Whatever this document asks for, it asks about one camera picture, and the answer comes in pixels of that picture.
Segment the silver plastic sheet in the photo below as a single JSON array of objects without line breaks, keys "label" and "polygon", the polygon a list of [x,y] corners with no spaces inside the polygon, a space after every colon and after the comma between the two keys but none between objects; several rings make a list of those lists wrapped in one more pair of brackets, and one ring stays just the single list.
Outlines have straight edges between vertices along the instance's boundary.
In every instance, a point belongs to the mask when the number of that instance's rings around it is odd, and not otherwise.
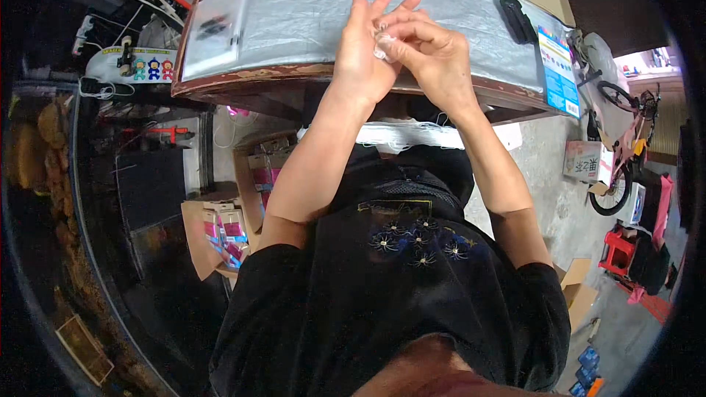
[{"label": "silver plastic sheet", "polygon": [[[401,0],[393,0],[391,11]],[[332,62],[351,0],[250,0],[242,48],[223,72],[264,65]],[[518,45],[501,16],[499,0],[422,0],[440,25],[465,34],[474,75],[541,92],[541,63],[532,45]],[[560,33],[552,16],[523,1],[534,25]]]}]

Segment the cartoon character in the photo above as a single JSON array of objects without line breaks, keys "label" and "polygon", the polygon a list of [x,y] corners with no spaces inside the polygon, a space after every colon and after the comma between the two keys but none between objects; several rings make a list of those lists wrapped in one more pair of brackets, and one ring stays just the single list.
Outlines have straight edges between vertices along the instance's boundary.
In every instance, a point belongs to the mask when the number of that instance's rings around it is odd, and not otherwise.
[{"label": "cartoon character", "polygon": [[174,64],[172,63],[172,60],[166,59],[162,62],[162,80],[172,79],[172,73],[174,72],[173,68]]},{"label": "cartoon character", "polygon": [[141,58],[135,60],[135,80],[145,79],[145,66],[145,60],[142,60]]},{"label": "cartoon character", "polygon": [[152,57],[152,60],[147,62],[147,66],[150,68],[147,70],[147,72],[150,73],[150,80],[159,80],[160,79],[160,63],[157,61],[156,58]]}]

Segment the bicycle wheel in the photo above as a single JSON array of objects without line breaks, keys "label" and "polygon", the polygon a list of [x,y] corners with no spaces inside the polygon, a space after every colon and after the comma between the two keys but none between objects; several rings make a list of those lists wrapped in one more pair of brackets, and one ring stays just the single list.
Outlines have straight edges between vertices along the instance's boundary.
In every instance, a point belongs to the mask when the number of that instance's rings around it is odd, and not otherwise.
[{"label": "bicycle wheel", "polygon": [[611,187],[602,196],[589,192],[588,198],[591,199],[591,205],[599,214],[603,216],[611,216],[617,214],[620,209],[628,202],[630,190],[632,187],[632,174],[628,169],[627,164],[623,164],[618,169],[616,177],[611,183]]},{"label": "bicycle wheel", "polygon": [[598,82],[598,92],[614,105],[628,112],[638,111],[638,99],[634,99],[623,88],[611,82]]}]

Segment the product card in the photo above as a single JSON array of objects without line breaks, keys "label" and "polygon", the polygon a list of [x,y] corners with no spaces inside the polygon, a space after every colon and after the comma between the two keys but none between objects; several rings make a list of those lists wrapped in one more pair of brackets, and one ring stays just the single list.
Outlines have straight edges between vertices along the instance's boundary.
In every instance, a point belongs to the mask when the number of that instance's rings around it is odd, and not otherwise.
[{"label": "product card", "polygon": [[539,51],[546,77],[546,101],[550,106],[581,118],[578,88],[571,70],[568,44],[551,31],[539,26]]}]

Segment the wooden table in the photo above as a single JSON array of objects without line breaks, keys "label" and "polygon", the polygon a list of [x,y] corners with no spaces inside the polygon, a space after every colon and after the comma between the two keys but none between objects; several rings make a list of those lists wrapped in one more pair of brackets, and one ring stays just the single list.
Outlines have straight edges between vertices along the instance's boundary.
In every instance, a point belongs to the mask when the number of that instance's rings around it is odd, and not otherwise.
[{"label": "wooden table", "polygon": [[[199,1],[194,0],[192,10]],[[173,97],[220,105],[234,104],[238,108],[266,115],[299,120],[299,108],[306,83],[331,80],[333,63],[297,63],[241,69],[182,82],[181,66],[191,18],[190,13],[183,28],[176,57]],[[543,93],[531,89],[475,75],[473,85],[478,101],[493,108],[486,112],[493,125],[565,115],[548,105]],[[274,99],[271,94],[264,95],[272,92],[285,97]],[[407,70],[400,74],[392,92],[423,95],[416,80]]]}]

